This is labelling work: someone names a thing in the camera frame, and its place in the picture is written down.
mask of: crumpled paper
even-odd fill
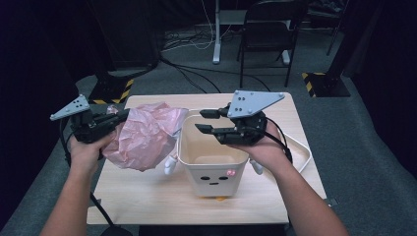
[[[153,169],[175,148],[187,112],[165,102],[131,108],[102,154],[119,168]]]

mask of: black cable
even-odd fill
[[[272,121],[272,123],[278,128],[278,130],[281,133],[282,137],[285,137],[284,136],[284,133],[282,133],[282,131],[279,128],[279,126],[275,122],[273,122],[273,121]],[[261,133],[261,134],[267,136],[268,138],[270,138],[271,140],[273,140],[274,142],[276,142],[277,144],[279,144],[282,147],[282,149],[284,150],[284,153],[285,153],[286,157],[288,158],[288,160],[291,163],[293,163],[291,150],[288,148],[288,145],[287,145],[286,141],[285,141],[285,144],[284,144],[279,138],[273,136],[272,134],[268,133],[267,131],[260,130],[260,129],[257,129],[257,128],[254,128],[254,127],[243,127],[242,130],[250,130],[250,131],[254,131],[254,132],[257,132],[257,133]]]
[[[282,138],[284,139],[285,146],[286,146],[286,147],[288,147],[288,144],[287,144],[286,139],[285,139],[285,135],[284,135],[284,133],[282,132],[281,128],[278,126],[278,124],[276,124],[276,123],[275,123],[272,119],[270,119],[270,118],[268,118],[268,117],[267,117],[267,119],[268,119],[270,122],[272,122],[272,124],[274,124],[274,125],[276,126],[276,128],[277,128],[277,129],[278,129],[278,131],[279,131],[279,133],[281,133]]]
[[[218,93],[221,93],[221,91],[220,91],[220,89],[218,89],[218,87],[209,79],[209,78],[207,78],[207,77],[205,77],[205,76],[203,76],[203,75],[201,75],[201,74],[199,74],[199,73],[197,73],[197,72],[194,72],[194,71],[190,71],[190,70],[187,70],[187,69],[181,69],[181,70],[183,70],[183,71],[186,71],[186,72],[189,72],[189,73],[192,73],[192,74],[194,74],[194,75],[197,75],[197,76],[200,76],[200,77],[202,77],[203,79],[205,79],[206,81],[208,81],[210,84],[212,84],[214,87],[215,87],[215,89],[218,91]]]
[[[177,67],[180,67],[180,68],[188,68],[188,69],[194,69],[194,70],[200,70],[200,71],[209,71],[209,72],[218,72],[218,73],[224,73],[224,74],[230,74],[230,75],[240,75],[239,73],[236,73],[236,72],[218,71],[218,70],[213,70],[213,69],[205,69],[205,68],[184,66],[184,65],[174,64],[174,63],[172,63],[172,64],[177,66]],[[256,81],[261,83],[268,91],[270,91],[268,86],[263,81],[261,81],[259,78],[255,77],[255,76],[252,76],[252,75],[246,75],[246,74],[243,74],[243,76],[255,79]]]
[[[67,143],[68,143],[71,135],[70,135],[70,137],[68,138],[67,141],[65,141],[65,138],[64,138],[64,129],[65,129],[64,124],[66,124],[67,122],[68,122],[68,117],[63,118],[63,119],[60,120],[60,123],[59,123],[59,140],[61,141],[62,148],[64,149],[64,152],[65,152],[65,160],[67,161],[68,166],[71,167],[71,153],[70,153],[70,151],[68,150],[68,147],[67,147]],[[104,208],[98,202],[98,200],[95,198],[95,196],[92,192],[89,192],[89,198],[94,203],[94,205],[98,208],[98,210],[101,212],[101,214],[104,216],[107,223],[111,227],[115,226],[113,221],[111,220],[110,216],[108,216],[107,212],[104,210]]]
[[[194,86],[194,87],[196,87],[197,89],[199,89],[199,90],[201,90],[202,92],[204,92],[204,93],[207,93],[203,88],[201,88],[201,87],[199,87],[196,83],[194,83],[185,73],[184,73],[184,71],[186,71],[186,72],[189,72],[189,73],[192,73],[192,74],[195,74],[195,75],[198,75],[198,76],[200,76],[200,77],[202,77],[203,79],[205,79],[206,81],[208,81],[209,83],[211,83],[214,87],[215,87],[215,89],[219,92],[219,93],[221,93],[221,91],[220,91],[220,89],[209,79],[209,78],[207,78],[207,77],[205,77],[205,76],[203,76],[203,75],[201,75],[201,74],[199,74],[199,73],[197,73],[197,72],[193,72],[193,71],[190,71],[190,70],[187,70],[187,69],[183,69],[183,68],[180,68],[180,67],[178,67],[176,64],[174,64],[174,63],[172,63],[172,62],[170,62],[170,61],[168,61],[167,59],[165,59],[165,58],[163,58],[162,56],[160,57],[160,61],[161,62],[163,62],[163,63],[165,63],[166,65],[168,65],[168,66],[172,66],[172,67],[174,67],[175,69],[177,69],[177,71],[178,72],[180,72],[183,76],[184,76],[184,78],[192,85],[192,86]]]

